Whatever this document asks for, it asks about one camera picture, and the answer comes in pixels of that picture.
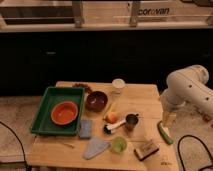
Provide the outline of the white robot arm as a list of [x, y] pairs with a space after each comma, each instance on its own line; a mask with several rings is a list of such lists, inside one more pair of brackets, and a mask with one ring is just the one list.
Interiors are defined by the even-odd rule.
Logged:
[[163, 108], [162, 125], [168, 126], [175, 110], [186, 102], [193, 104], [206, 120], [213, 119], [213, 90], [206, 86], [209, 72], [202, 65], [192, 65], [171, 72], [166, 78], [167, 88], [160, 95]]

